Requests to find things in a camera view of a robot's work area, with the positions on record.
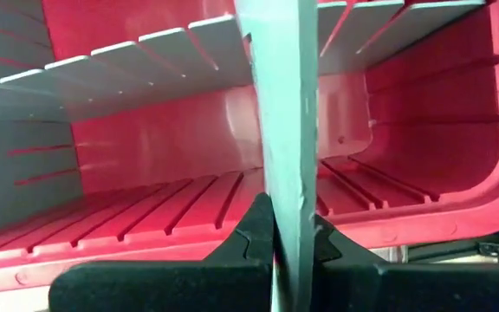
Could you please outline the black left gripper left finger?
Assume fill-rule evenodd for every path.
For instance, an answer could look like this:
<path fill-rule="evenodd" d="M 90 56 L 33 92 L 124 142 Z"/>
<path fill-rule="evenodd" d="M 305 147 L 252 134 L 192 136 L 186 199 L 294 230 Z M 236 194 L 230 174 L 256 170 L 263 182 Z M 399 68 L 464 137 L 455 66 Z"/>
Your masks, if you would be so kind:
<path fill-rule="evenodd" d="M 260 193 L 205 259 L 75 265 L 52 282 L 49 312 L 270 312 L 274 227 Z"/>

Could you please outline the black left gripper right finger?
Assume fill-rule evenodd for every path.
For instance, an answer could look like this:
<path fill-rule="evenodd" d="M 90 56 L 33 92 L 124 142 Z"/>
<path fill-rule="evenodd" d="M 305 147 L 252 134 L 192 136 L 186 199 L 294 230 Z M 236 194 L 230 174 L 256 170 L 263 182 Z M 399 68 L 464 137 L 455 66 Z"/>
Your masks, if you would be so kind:
<path fill-rule="evenodd" d="M 311 312 L 499 312 L 499 264 L 390 263 L 314 221 Z"/>

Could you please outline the large red plastic bin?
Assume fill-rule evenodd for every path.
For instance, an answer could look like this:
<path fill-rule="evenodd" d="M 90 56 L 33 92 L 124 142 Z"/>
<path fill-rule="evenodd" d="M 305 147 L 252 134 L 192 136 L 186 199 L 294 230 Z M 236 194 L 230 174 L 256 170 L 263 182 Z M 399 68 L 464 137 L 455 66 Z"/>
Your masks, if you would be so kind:
<path fill-rule="evenodd" d="M 56 60 L 237 15 L 235 0 L 42 0 Z M 95 260 L 208 255 L 264 189 L 256 89 L 71 121 L 82 195 L 0 229 L 0 292 Z M 317 211 L 368 248 L 499 231 L 499 0 L 320 75 Z"/>

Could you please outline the black aluminium rig frame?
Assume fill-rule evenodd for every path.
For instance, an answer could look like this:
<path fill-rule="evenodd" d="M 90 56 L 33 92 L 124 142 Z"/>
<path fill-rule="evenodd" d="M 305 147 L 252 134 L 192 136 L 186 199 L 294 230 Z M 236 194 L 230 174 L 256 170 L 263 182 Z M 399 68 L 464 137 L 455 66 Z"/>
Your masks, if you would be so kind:
<path fill-rule="evenodd" d="M 499 263 L 499 231 L 488 236 L 407 248 L 408 263 Z"/>

